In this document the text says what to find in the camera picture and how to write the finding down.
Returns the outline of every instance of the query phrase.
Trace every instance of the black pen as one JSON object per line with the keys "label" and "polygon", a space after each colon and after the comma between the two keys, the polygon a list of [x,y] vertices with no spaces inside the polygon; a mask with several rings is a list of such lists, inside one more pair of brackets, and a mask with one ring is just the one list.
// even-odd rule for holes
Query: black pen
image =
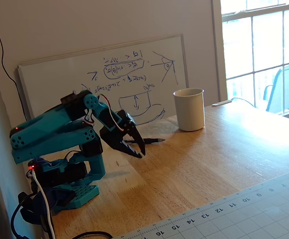
{"label": "black pen", "polygon": [[[145,144],[151,144],[151,143],[159,143],[165,141],[163,138],[144,138]],[[126,143],[137,143],[135,140],[125,140]]]}

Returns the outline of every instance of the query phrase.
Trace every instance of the teal robotic arm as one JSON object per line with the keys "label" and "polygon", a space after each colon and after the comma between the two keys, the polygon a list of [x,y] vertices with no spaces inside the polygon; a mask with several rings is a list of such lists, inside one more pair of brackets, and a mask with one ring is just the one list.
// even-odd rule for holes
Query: teal robotic arm
{"label": "teal robotic arm", "polygon": [[[101,179],[105,174],[101,155],[103,150],[100,137],[93,126],[81,119],[86,116],[86,111],[91,111],[103,124],[100,136],[111,148],[141,158],[140,153],[124,143],[123,137],[128,134],[145,155],[144,141],[132,117],[124,110],[113,112],[108,101],[107,104],[100,102],[90,91],[81,91],[77,95],[72,93],[63,97],[60,105],[10,132],[15,162],[31,159],[28,166],[35,170],[54,211],[79,208],[99,194],[98,187],[90,183]],[[80,151],[69,160],[65,157],[48,162],[41,158],[45,154],[77,145]],[[85,162],[90,165],[89,172]],[[34,182],[32,191],[37,191]],[[41,195],[35,196],[32,205],[35,208],[33,215],[28,216],[33,211],[32,208],[24,208],[21,213],[26,221],[35,224],[32,218],[44,212]]]}

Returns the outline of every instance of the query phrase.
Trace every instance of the wooden tabletop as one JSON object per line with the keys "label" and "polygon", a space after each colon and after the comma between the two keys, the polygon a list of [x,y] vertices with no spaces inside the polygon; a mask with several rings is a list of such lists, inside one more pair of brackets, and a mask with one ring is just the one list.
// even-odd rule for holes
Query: wooden tabletop
{"label": "wooden tabletop", "polygon": [[180,131],[176,117],[139,126],[142,137],[166,139],[142,159],[103,143],[100,195],[54,216],[57,238],[119,236],[289,172],[289,119],[230,103],[206,107],[205,120],[195,132]]}

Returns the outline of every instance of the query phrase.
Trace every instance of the wire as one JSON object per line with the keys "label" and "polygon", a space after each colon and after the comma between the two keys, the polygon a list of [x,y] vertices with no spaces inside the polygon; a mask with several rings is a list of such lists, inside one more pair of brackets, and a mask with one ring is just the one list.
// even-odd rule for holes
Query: wire
{"label": "wire", "polygon": [[111,236],[111,234],[109,234],[109,233],[98,231],[98,232],[81,233],[81,234],[79,234],[78,236],[75,236],[75,237],[72,238],[72,239],[78,239],[78,238],[82,238],[82,237],[90,236],[90,235],[102,235],[102,236],[107,237],[107,238],[109,238],[109,239],[113,238],[113,237]]}
{"label": "wire", "polygon": [[47,197],[44,193],[44,190],[43,188],[41,187],[40,183],[38,182],[37,180],[37,177],[36,177],[36,174],[35,174],[35,171],[32,170],[32,174],[33,174],[33,179],[35,180],[37,186],[39,187],[39,190],[41,192],[41,194],[43,195],[43,198],[45,200],[45,204],[46,204],[46,210],[47,210],[47,220],[48,220],[48,225],[49,225],[49,229],[51,231],[51,235],[52,235],[52,239],[56,239],[55,237],[55,233],[54,233],[54,229],[53,229],[53,225],[51,224],[51,219],[50,219],[50,209],[49,209],[49,204],[48,204],[48,200],[47,200]]}
{"label": "wire", "polygon": [[31,176],[29,176],[28,174],[31,172],[31,170],[28,170],[27,173],[26,173],[26,178],[31,178],[33,175],[30,174]]}
{"label": "wire", "polygon": [[19,93],[19,89],[18,89],[17,83],[12,77],[10,77],[9,73],[7,72],[7,70],[6,70],[5,66],[4,66],[4,47],[3,47],[3,43],[1,41],[1,38],[0,38],[0,46],[1,46],[1,66],[3,67],[6,75],[11,79],[11,81],[14,82],[14,84],[16,86],[18,97],[19,97],[20,104],[21,104],[21,108],[23,110],[23,114],[25,116],[25,119],[27,120],[27,117],[26,117],[26,114],[25,114],[25,110],[24,110],[24,105],[23,105],[23,102],[21,101],[21,98],[20,98],[20,93]]}
{"label": "wire", "polygon": [[246,101],[246,102],[249,103],[252,107],[255,107],[252,103],[250,103],[249,101],[247,101],[247,100],[245,100],[245,99],[243,99],[243,98],[233,97],[233,98],[231,98],[230,100],[232,101],[232,100],[234,100],[234,99]]}
{"label": "wire", "polygon": [[66,154],[66,156],[65,156],[65,158],[64,159],[67,159],[67,157],[68,157],[68,155],[71,153],[71,152],[81,152],[81,151],[78,151],[78,150],[71,150],[71,151],[69,151],[67,154]]}
{"label": "wire", "polygon": [[89,109],[87,109],[87,113],[86,113],[86,115],[84,117],[84,122],[89,124],[89,125],[91,125],[93,127],[94,124],[95,124],[95,121],[94,121],[94,119],[92,117],[93,114],[91,113],[91,115],[90,115],[90,118],[91,118],[92,121],[89,121],[89,115],[88,114],[89,114]]}
{"label": "wire", "polygon": [[111,114],[111,105],[110,105],[110,102],[109,102],[108,98],[107,98],[106,96],[104,96],[103,94],[100,94],[100,95],[104,98],[104,100],[105,100],[106,103],[108,104],[109,113],[110,113],[110,116],[111,116],[111,118],[112,118],[115,126],[116,126],[121,132],[124,132],[124,129],[122,129],[122,128],[120,128],[120,126],[118,126],[117,122],[114,120],[114,118],[113,118],[113,116],[112,116],[112,114]]}
{"label": "wire", "polygon": [[11,219],[10,219],[10,228],[11,228],[11,231],[13,232],[13,235],[16,237],[16,238],[20,238],[21,235],[19,235],[16,230],[15,230],[15,226],[14,226],[14,221],[15,221],[15,217],[16,217],[16,214],[18,212],[18,210],[20,209],[21,205],[23,204],[23,202],[25,202],[25,200],[27,200],[28,198],[34,196],[35,194],[32,193],[32,194],[29,194],[27,195],[26,197],[23,198],[23,200],[21,200],[21,202],[18,204],[18,206],[15,208],[15,211],[13,212],[13,215],[11,216]]}

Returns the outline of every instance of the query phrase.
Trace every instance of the white cup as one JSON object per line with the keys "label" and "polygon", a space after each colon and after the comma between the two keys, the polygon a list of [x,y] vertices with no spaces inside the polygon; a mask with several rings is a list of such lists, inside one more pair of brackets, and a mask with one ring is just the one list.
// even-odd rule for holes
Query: white cup
{"label": "white cup", "polygon": [[205,126],[204,90],[187,88],[173,93],[179,128],[196,131]]}

